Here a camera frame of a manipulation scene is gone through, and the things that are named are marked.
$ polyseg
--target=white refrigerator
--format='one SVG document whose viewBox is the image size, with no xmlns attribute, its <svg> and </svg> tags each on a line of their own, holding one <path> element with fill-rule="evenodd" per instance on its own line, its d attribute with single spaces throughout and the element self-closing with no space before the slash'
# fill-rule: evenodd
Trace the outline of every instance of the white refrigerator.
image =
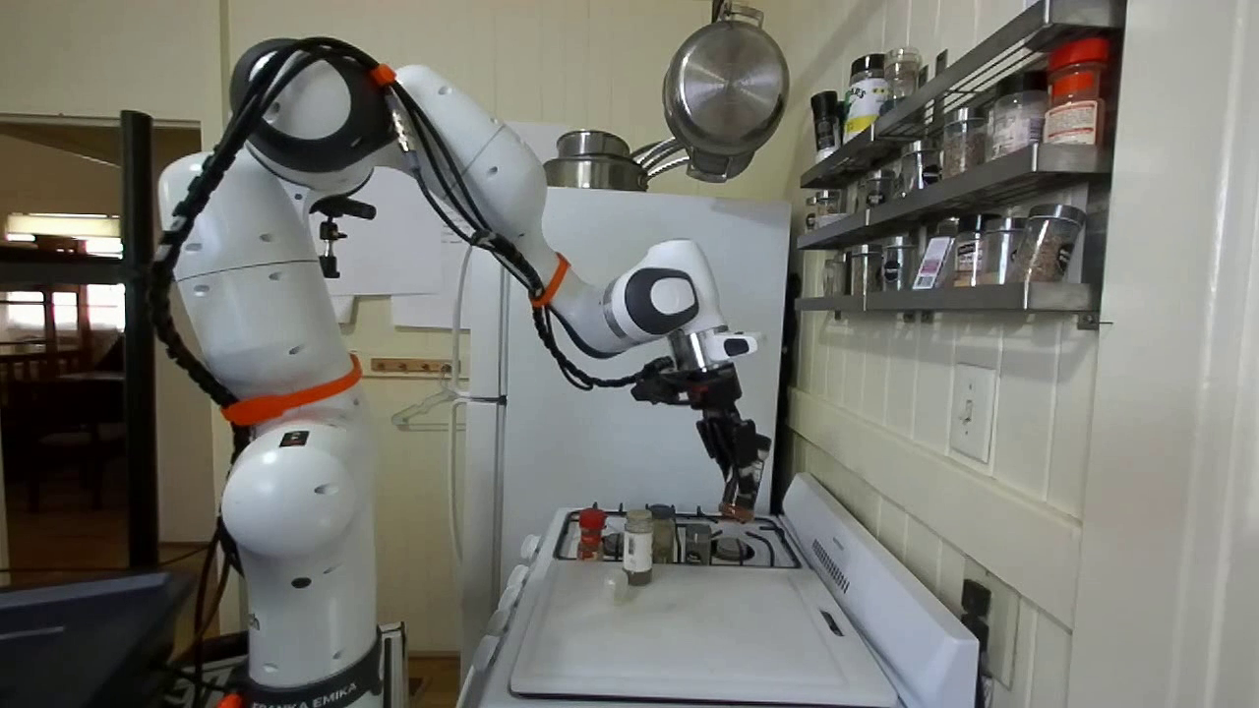
<svg viewBox="0 0 1259 708">
<path fill-rule="evenodd" d="M 759 351 L 737 363 L 743 385 L 738 407 L 772 437 L 789 217 L 784 202 L 550 188 L 543 233 L 596 286 L 632 267 L 655 243 L 699 243 L 730 329 L 764 338 Z M 661 503 L 713 511 L 723 480 L 700 441 L 695 411 L 640 403 L 628 388 L 583 392 L 569 385 L 538 339 L 524 288 L 491 258 L 473 258 L 465 302 L 471 393 L 505 398 L 468 403 L 466 411 L 458 528 L 467 660 L 519 562 L 522 540 L 543 533 L 556 509 Z M 596 360 L 558 325 L 555 338 L 569 358 L 602 378 L 637 372 L 669 353 L 657 341 Z M 758 500 L 762 511 L 772 479 L 771 457 Z"/>
</svg>

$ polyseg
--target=orange strap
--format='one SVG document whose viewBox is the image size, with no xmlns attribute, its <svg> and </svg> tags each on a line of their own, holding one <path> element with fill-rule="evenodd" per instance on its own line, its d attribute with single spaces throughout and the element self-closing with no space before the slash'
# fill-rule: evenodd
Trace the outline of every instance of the orange strap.
<svg viewBox="0 0 1259 708">
<path fill-rule="evenodd" d="M 389 64 L 376 64 L 374 69 L 368 72 L 368 76 L 370 76 L 371 81 L 374 81 L 380 88 L 389 86 L 395 78 L 398 78 L 398 74 L 394 73 Z"/>
<path fill-rule="evenodd" d="M 359 383 L 359 379 L 363 378 L 363 367 L 359 364 L 359 358 L 350 354 L 350 362 L 354 364 L 350 373 L 339 379 L 312 385 L 311 388 L 293 393 L 259 396 L 257 398 L 249 398 L 248 401 L 237 401 L 227 408 L 223 408 L 223 417 L 227 418 L 228 422 L 238 426 L 256 426 L 272 418 L 278 418 L 279 416 L 283 416 L 286 411 L 291 411 L 300 406 L 308 406 L 311 403 L 324 401 L 325 398 L 331 398 L 337 393 L 344 393 L 349 391 L 350 387 Z"/>
<path fill-rule="evenodd" d="M 568 275 L 568 258 L 562 253 L 556 253 L 555 257 L 559 258 L 559 265 L 555 266 L 555 273 L 551 275 L 551 281 L 546 283 L 546 290 L 543 291 L 541 297 L 530 300 L 535 310 L 550 305 L 551 299 L 559 292 L 559 285 L 564 282 L 564 276 Z"/>
</svg>

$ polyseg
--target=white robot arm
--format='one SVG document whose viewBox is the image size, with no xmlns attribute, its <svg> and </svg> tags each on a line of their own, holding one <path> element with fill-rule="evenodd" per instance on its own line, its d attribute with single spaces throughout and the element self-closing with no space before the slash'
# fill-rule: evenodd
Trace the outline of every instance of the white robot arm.
<svg viewBox="0 0 1259 708">
<path fill-rule="evenodd" d="M 426 67 L 393 74 L 337 40 L 271 40 L 240 58 L 230 93 L 234 116 L 215 152 L 185 157 L 160 179 L 165 233 L 151 304 L 167 351 L 239 433 L 222 538 L 248 587 L 247 704 L 380 702 L 375 455 L 358 362 L 322 282 L 335 265 L 316 256 L 291 207 L 292 184 L 310 188 L 311 209 L 330 217 L 375 168 L 412 173 L 426 197 L 443 185 L 446 208 L 462 202 L 473 217 L 470 239 L 530 288 L 539 334 L 568 372 L 579 369 L 546 340 L 548 311 L 592 357 L 667 336 L 671 358 L 614 383 L 632 383 L 642 401 L 697 409 L 726 482 L 721 508 L 750 515 L 769 440 L 738 416 L 731 360 L 757 343 L 728 330 L 694 243 L 657 244 L 611 283 L 585 283 L 543 238 L 538 159 Z M 462 199 L 449 188 L 460 181 Z M 172 283 L 204 364 L 174 330 Z"/>
</svg>

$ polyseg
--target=white cutting board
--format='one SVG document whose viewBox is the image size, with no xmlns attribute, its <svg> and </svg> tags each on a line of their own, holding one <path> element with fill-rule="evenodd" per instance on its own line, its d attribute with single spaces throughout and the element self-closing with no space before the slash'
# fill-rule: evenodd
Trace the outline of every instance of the white cutting board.
<svg viewBox="0 0 1259 708">
<path fill-rule="evenodd" d="M 808 569 L 657 566 L 616 605 L 616 563 L 556 561 L 511 674 L 539 697 L 891 707 L 896 693 Z M 822 611 L 842 632 L 831 631 Z"/>
</svg>

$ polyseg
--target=stove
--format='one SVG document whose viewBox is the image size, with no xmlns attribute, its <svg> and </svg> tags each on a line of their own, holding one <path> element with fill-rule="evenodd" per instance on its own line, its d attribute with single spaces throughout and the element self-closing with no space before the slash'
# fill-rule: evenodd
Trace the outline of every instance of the stove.
<svg viewBox="0 0 1259 708">
<path fill-rule="evenodd" d="M 460 703 L 971 708 L 978 642 L 957 617 L 812 477 L 784 508 L 676 513 L 674 562 L 628 600 L 608 592 L 626 509 L 607 511 L 603 562 L 577 559 L 580 509 L 556 511 L 525 540 Z"/>
<path fill-rule="evenodd" d="M 603 527 L 602 561 L 621 562 L 622 532 L 626 524 L 624 506 L 608 515 Z M 564 525 L 551 547 L 551 557 L 558 561 L 577 561 L 580 537 L 578 515 L 580 509 L 569 511 Z M 782 524 L 771 517 L 757 517 L 740 523 L 718 514 L 695 509 L 695 513 L 674 513 L 675 540 L 674 563 L 689 566 L 738 566 L 744 568 L 799 568 L 799 554 L 787 538 Z"/>
</svg>

